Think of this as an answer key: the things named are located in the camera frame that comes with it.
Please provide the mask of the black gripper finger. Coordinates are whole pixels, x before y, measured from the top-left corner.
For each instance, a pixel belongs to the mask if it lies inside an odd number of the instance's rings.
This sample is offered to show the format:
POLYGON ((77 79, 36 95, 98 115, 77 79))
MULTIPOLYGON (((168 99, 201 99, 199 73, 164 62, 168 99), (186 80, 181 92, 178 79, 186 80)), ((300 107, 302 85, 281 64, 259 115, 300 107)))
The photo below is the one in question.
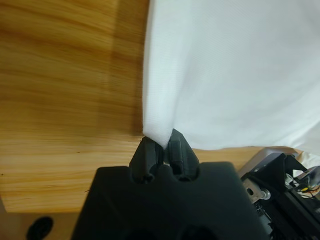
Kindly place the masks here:
POLYGON ((158 168, 163 164, 163 148, 145 136, 141 139, 129 163, 129 168, 137 184, 149 184, 155 179, 158 168))
POLYGON ((164 162, 169 164, 173 175, 181 182, 194 181, 198 176, 199 159, 182 133, 172 130, 166 149, 164 162))

